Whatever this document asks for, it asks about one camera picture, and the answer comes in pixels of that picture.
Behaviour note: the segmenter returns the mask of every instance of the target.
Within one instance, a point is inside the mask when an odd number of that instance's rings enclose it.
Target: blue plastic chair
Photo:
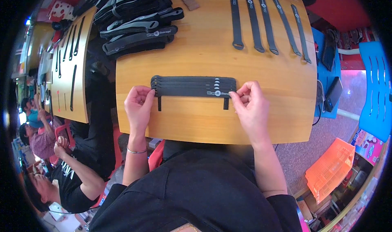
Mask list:
[[[359,52],[365,64],[367,84],[359,128],[386,142],[392,128],[389,64],[378,41],[359,43]]]

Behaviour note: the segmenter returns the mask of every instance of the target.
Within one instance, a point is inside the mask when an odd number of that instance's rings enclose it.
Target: black t-shirt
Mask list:
[[[74,159],[94,170],[94,164],[89,161],[81,151],[75,150],[71,154]],[[90,209],[98,201],[92,201],[80,189],[82,181],[71,167],[63,160],[59,159],[58,166],[51,172],[50,181],[58,180],[60,190],[61,206],[70,213],[81,213]]]
[[[290,195],[267,199],[252,170],[229,153],[190,150],[128,187],[113,185],[90,231],[302,231]]]

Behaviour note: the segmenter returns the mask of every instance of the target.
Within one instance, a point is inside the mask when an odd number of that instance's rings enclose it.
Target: pink shirt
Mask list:
[[[54,116],[51,125],[53,130],[61,125],[62,123],[60,120]],[[68,139],[64,130],[60,131],[59,135]],[[46,131],[41,134],[34,134],[30,139],[30,148],[36,156],[40,157],[41,159],[47,159],[55,154],[54,147],[56,140],[57,139],[54,134],[53,136],[50,136],[50,134]]]

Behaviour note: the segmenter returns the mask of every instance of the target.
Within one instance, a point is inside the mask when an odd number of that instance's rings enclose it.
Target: silver bangle bracelet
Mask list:
[[[147,152],[147,149],[146,149],[146,150],[143,150],[143,151],[131,151],[131,150],[128,148],[128,146],[127,146],[127,151],[129,151],[130,153],[133,153],[133,154],[141,154],[141,153]]]

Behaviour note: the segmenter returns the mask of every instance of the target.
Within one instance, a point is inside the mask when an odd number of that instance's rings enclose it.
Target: teal shirt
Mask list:
[[[32,109],[30,115],[27,116],[27,121],[29,122],[29,125],[34,128],[43,127],[42,121],[38,119],[38,110]]]

